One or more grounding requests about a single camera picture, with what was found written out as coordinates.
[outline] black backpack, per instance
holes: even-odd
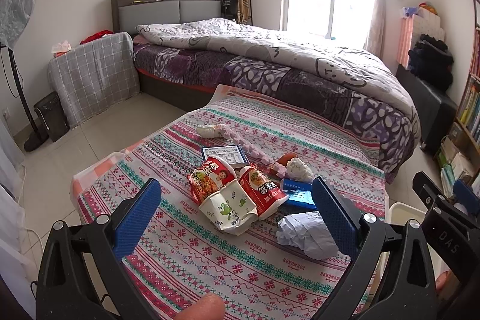
[[[239,0],[222,0],[223,17],[225,19],[236,19]]]

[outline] black trash bin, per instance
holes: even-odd
[[[37,102],[34,108],[53,142],[70,130],[59,95],[55,91]]]

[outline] purple patterned bed sheet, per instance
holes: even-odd
[[[219,84],[268,95],[307,109],[361,138],[380,141],[378,167],[391,183],[415,147],[411,121],[399,110],[328,80],[273,62],[234,54],[135,44],[134,65],[169,82]]]

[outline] patterned tablecloth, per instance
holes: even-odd
[[[216,102],[184,115],[130,153],[116,154],[75,176],[72,197],[84,220],[91,222],[113,212],[149,178],[160,181],[160,207],[123,263],[162,318],[173,318],[213,292],[224,299],[227,320],[308,320],[349,258],[339,253],[315,261],[277,244],[275,232],[285,210],[238,237],[217,231],[191,200],[185,176],[202,163],[202,146],[226,141],[200,138],[196,126],[229,124],[273,157],[295,152],[360,209],[383,217],[384,176],[375,167],[379,143],[358,140],[315,114],[265,95],[219,86],[215,96]]]

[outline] fan pole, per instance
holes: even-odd
[[[20,79],[18,78],[18,71],[17,66],[15,64],[15,57],[14,52],[9,48],[8,55],[10,57],[10,65],[11,65],[11,72],[13,74],[13,78],[15,80],[15,85],[17,86],[18,95],[20,96],[20,100],[22,101],[23,109],[25,110],[25,114],[27,114],[27,118],[30,121],[30,125],[33,129],[33,134],[30,135],[27,141],[25,141],[24,149],[26,152],[31,152],[38,148],[41,144],[43,144],[47,139],[48,135],[46,134],[45,130],[40,131],[33,120],[32,113],[28,108],[27,101],[25,99],[25,95],[23,94],[22,85],[20,83]]]

